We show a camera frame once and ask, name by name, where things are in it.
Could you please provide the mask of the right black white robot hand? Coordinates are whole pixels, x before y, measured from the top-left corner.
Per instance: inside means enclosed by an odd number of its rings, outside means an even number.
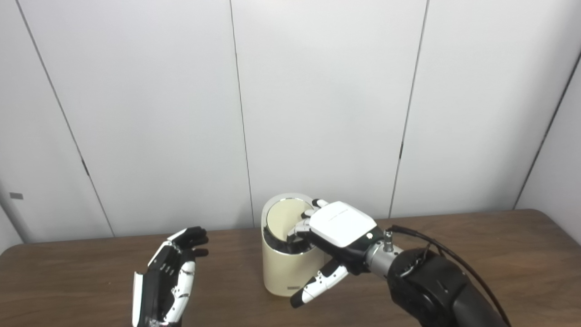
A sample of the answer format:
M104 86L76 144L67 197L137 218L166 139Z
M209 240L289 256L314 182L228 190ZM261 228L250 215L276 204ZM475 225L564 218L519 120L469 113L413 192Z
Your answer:
M369 273L367 252L384 235L373 218L348 203L314 199L312 204L314 209L301 214L301 221L289 230L286 240L305 240L331 259L291 296L293 308L311 302L349 274Z

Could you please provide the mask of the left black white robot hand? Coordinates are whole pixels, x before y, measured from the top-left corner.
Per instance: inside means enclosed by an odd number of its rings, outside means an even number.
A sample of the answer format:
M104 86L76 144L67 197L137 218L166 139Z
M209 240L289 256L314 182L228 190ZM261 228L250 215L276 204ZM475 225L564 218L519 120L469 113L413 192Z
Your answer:
M148 262L145 273L133 274L133 327L180 327L192 295L200 248L209 242L201 226L185 228L166 238Z

